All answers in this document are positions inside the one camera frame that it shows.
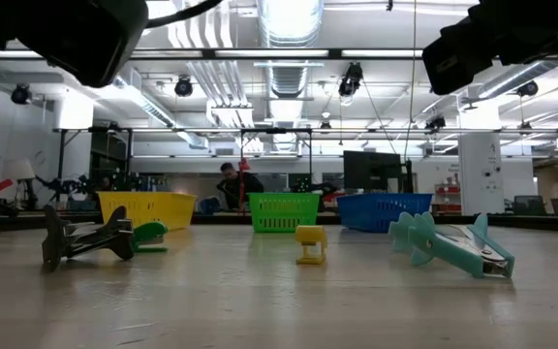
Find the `white wall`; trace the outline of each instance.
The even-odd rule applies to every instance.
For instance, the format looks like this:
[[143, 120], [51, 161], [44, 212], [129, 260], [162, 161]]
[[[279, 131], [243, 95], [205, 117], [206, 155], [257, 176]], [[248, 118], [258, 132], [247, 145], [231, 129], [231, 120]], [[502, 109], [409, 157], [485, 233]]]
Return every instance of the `white wall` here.
[[[238, 159], [222, 158], [173, 158], [173, 159], [133, 159], [132, 170], [138, 173], [219, 173], [224, 162], [236, 164]], [[248, 159], [251, 171], [265, 174], [308, 173], [309, 160], [265, 160]], [[418, 190], [422, 193], [434, 191], [434, 185], [443, 183], [447, 177], [460, 171], [457, 159], [429, 158], [413, 162], [413, 172], [417, 174]], [[340, 158], [314, 158], [313, 175], [322, 180], [323, 173], [343, 173], [344, 164]], [[527, 159], [504, 159], [501, 169], [503, 190], [506, 199], [513, 200], [515, 195], [535, 195], [533, 182], [533, 164]]]
[[[35, 106], [17, 106], [10, 96], [0, 92], [0, 180], [5, 171], [5, 161], [27, 158], [32, 163], [34, 172], [51, 179], [57, 172], [59, 152], [59, 135], [54, 134], [53, 117], [50, 111]], [[35, 183], [39, 205], [47, 202], [52, 194], [42, 185]], [[0, 198], [12, 199], [16, 184], [0, 192]]]

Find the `wooden floor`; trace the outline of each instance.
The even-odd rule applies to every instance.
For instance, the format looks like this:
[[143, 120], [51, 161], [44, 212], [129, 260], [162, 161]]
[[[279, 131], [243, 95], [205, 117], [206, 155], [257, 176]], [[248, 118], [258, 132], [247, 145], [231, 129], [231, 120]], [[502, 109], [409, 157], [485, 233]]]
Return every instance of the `wooden floor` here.
[[45, 232], [0, 234], [0, 348], [558, 348], [558, 233], [492, 228], [512, 281], [413, 268], [386, 235], [327, 228], [328, 264], [245, 226], [170, 233], [168, 254], [41, 272]]

